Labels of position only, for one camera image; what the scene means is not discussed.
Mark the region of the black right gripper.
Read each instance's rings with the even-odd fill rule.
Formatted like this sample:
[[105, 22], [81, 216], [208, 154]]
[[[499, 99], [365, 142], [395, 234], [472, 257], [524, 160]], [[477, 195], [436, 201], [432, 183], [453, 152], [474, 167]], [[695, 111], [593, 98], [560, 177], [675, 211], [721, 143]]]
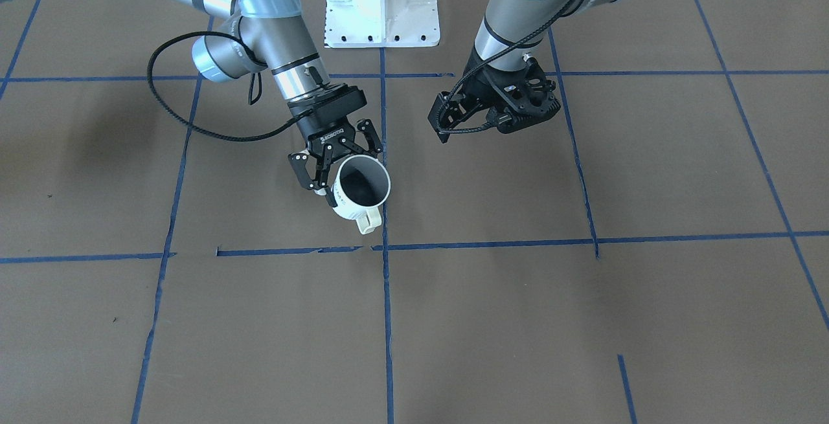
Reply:
[[[333, 149], [323, 150], [323, 142], [334, 137], [339, 130], [353, 132], [347, 115], [366, 105], [364, 91], [353, 85], [326, 85], [288, 102], [293, 117], [309, 113], [297, 123], [308, 150], [291, 153], [288, 162], [300, 186], [325, 197], [331, 208], [338, 206], [334, 197], [335, 174], [332, 167], [341, 157], [335, 156]], [[370, 119], [359, 120], [356, 132], [362, 134], [367, 148], [358, 146], [354, 155], [371, 157], [383, 165], [384, 147], [373, 122]]]

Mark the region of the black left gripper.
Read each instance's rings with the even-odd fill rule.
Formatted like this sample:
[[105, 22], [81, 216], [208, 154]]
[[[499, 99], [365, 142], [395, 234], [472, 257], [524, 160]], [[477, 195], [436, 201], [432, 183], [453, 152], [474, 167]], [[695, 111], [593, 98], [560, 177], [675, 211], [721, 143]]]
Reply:
[[446, 144], [450, 127], [459, 127], [477, 113], [486, 112], [485, 127], [512, 126], [512, 106], [505, 91], [512, 85], [512, 71], [485, 63], [474, 47], [464, 75], [450, 91], [437, 94], [427, 121], [442, 144]]

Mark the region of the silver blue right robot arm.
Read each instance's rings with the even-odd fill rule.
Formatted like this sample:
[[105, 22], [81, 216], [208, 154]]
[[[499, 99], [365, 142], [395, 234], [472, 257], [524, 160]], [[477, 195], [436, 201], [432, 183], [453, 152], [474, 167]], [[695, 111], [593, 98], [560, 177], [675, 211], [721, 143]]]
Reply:
[[333, 83], [302, 18], [300, 0], [174, 0], [224, 23], [216, 31], [193, 32], [192, 59], [212, 82], [245, 75], [259, 80], [270, 72], [291, 111], [306, 147], [290, 155], [300, 185], [323, 195], [346, 217], [347, 197], [338, 179], [328, 178], [335, 162], [355, 164], [356, 155], [381, 152], [376, 130], [367, 119], [350, 125], [349, 114], [365, 105], [361, 89]]

